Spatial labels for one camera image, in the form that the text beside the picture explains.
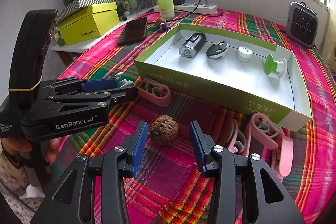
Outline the person's left hand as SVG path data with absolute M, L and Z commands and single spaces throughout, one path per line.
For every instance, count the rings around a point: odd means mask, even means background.
M 53 163 L 59 153 L 59 144 L 61 138 L 49 140 L 49 148 L 45 156 L 45 161 Z M 15 136 L 1 139 L 1 145 L 5 155 L 13 162 L 18 163 L 19 152 L 30 152 L 32 145 L 23 137 Z

